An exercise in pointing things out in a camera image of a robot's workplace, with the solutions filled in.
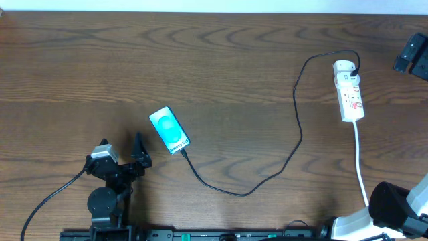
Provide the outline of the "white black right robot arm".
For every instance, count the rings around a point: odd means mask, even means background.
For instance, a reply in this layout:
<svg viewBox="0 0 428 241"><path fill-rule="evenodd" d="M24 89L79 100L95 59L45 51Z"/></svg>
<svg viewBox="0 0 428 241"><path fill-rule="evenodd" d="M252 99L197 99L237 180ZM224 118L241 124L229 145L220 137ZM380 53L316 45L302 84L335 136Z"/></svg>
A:
<svg viewBox="0 0 428 241"><path fill-rule="evenodd" d="M359 65L348 60L334 63L341 118L356 124L364 117L359 88ZM329 240L394 240L427 237L427 179L413 189L379 183L371 195L362 192L363 209L332 218L320 226L315 237Z"/></svg>

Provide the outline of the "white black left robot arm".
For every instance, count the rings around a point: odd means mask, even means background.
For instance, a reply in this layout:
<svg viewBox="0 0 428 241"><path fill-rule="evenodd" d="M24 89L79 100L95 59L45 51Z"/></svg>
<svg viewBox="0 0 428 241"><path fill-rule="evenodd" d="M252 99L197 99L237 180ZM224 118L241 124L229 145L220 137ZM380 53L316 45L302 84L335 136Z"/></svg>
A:
<svg viewBox="0 0 428 241"><path fill-rule="evenodd" d="M131 157L134 162L120 165L118 153L106 139L102 139L86 157L84 171L105 181L105 186L95 189L87 201L92 215L89 229L91 240L145 239L143 231L128 223L132 183L152 166L140 133L135 136Z"/></svg>

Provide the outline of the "blue Galaxy smartphone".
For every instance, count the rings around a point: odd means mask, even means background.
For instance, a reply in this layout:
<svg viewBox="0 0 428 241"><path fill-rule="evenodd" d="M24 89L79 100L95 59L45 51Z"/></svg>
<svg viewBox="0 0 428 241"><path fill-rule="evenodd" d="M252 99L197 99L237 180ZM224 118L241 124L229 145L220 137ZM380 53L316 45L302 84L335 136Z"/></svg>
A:
<svg viewBox="0 0 428 241"><path fill-rule="evenodd" d="M169 106L154 112L149 119L171 155L191 144L190 138Z"/></svg>

